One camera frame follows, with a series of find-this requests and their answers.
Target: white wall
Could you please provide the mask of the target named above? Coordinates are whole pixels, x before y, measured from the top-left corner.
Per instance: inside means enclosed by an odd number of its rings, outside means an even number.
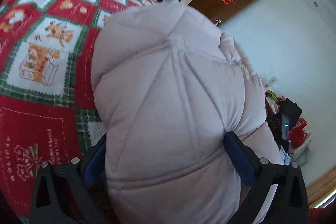
[[[334,10],[335,0],[258,0],[221,27],[242,44],[261,78],[276,76],[274,91],[302,108],[315,137],[302,168],[306,184],[336,163]]]

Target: silver screw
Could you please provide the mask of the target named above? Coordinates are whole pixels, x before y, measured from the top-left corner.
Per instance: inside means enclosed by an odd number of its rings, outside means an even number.
[[[78,157],[74,157],[74,158],[72,158],[71,159],[71,163],[72,164],[77,164],[77,163],[79,163],[81,160],[80,160],[80,158],[78,158]]]
[[[266,158],[260,158],[260,162],[262,163],[262,164],[268,164],[269,163],[269,160],[268,159],[266,159]]]
[[[292,166],[293,166],[294,168],[298,168],[298,167],[299,167],[299,164],[298,164],[296,161],[293,161],[293,162],[292,162]]]
[[[42,167],[42,168],[45,168],[45,167],[48,166],[48,164],[49,164],[49,162],[44,161],[43,163],[41,163],[41,167]]]

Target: door handle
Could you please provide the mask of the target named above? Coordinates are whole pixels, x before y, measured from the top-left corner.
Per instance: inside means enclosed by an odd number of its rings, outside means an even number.
[[[216,23],[214,23],[215,24],[215,26],[217,26],[219,23],[221,23],[222,21],[221,20],[219,20],[219,19],[215,19],[215,18],[213,18],[215,21],[216,21]]]

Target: padded fabric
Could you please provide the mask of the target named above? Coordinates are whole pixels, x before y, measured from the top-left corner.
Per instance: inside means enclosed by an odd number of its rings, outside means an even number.
[[[173,1],[113,15],[96,40],[91,79],[121,223],[228,222],[241,182],[223,149],[226,132],[281,163],[245,53],[189,6]]]

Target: checkered blanket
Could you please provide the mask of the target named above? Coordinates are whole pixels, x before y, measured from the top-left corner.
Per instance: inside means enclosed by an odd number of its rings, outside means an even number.
[[[29,214],[41,162],[69,162],[105,133],[90,83],[113,13],[156,0],[4,0],[0,6],[0,189]]]

